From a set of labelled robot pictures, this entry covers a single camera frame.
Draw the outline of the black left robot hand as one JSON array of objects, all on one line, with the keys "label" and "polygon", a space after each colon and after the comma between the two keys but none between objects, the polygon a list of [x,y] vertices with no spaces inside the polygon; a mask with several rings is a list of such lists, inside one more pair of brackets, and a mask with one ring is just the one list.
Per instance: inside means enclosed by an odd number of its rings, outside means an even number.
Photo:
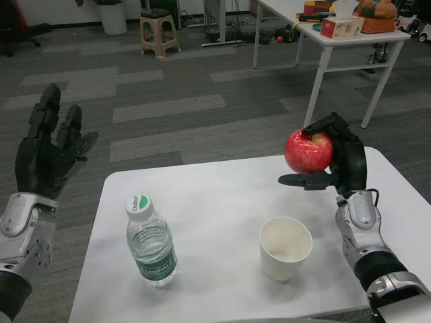
[{"label": "black left robot hand", "polygon": [[20,192],[57,200],[66,183],[87,162],[98,133],[81,134],[82,110],[72,105],[59,123],[61,90],[52,83],[32,109],[29,131],[18,147],[15,178]]}]

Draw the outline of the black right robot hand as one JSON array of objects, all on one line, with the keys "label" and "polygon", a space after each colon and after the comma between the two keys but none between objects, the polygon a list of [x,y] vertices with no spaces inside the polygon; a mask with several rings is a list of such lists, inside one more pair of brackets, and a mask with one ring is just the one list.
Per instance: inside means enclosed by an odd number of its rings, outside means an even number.
[{"label": "black right robot hand", "polygon": [[366,188],[363,142],[336,112],[292,133],[284,157],[293,173],[280,176],[280,184],[305,190],[334,186],[338,194]]}]

